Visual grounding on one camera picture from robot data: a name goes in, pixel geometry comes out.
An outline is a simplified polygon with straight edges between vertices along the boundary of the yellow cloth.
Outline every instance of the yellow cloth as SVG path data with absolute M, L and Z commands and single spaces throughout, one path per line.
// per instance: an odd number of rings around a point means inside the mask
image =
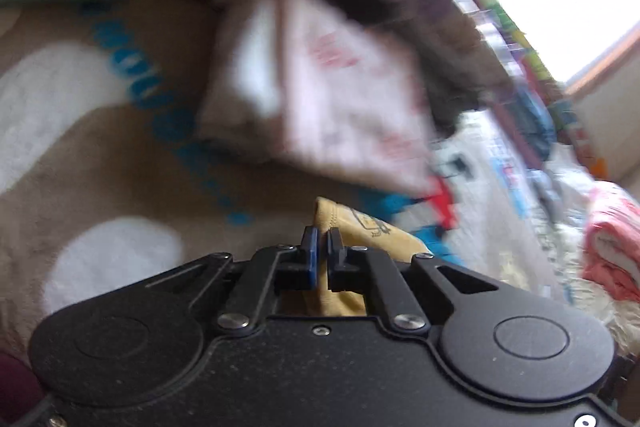
M 420 239 L 410 233 L 324 198 L 316 200 L 314 225 L 321 236 L 333 227 L 340 229 L 345 247 L 361 245 L 381 248 L 396 261 L 408 263 L 415 253 L 429 251 Z M 366 315 L 361 295 L 353 292 L 334 293 L 329 290 L 324 264 L 320 267 L 318 289 L 309 297 L 309 311 L 314 315 Z

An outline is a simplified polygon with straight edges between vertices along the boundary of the wall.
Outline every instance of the wall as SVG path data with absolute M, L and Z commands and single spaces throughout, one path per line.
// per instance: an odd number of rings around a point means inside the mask
M 619 182 L 640 168 L 640 52 L 625 57 L 595 90 L 577 100 L 575 111 L 606 159 L 611 180 Z

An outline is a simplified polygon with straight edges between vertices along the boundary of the silver screw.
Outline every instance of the silver screw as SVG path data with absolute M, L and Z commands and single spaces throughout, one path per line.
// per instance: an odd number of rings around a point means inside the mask
M 218 325 L 225 330 L 241 330 L 249 325 L 249 317 L 241 313 L 223 313 L 218 317 Z
M 311 330 L 311 332 L 318 337 L 326 337 L 331 333 L 331 328 L 328 326 L 316 326 Z
M 62 416 L 55 415 L 49 418 L 49 425 L 51 427 L 66 427 L 66 422 Z
M 575 421 L 574 427 L 596 427 L 596 423 L 598 422 L 593 416 L 590 414 L 583 414 Z
M 420 315 L 402 313 L 394 317 L 394 324 L 403 330 L 419 330 L 426 322 Z

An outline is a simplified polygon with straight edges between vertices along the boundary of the maroon fabric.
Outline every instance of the maroon fabric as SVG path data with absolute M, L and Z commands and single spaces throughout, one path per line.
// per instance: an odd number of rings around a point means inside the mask
M 44 397 L 35 375 L 20 360 L 0 353 L 0 418 L 18 421 Z

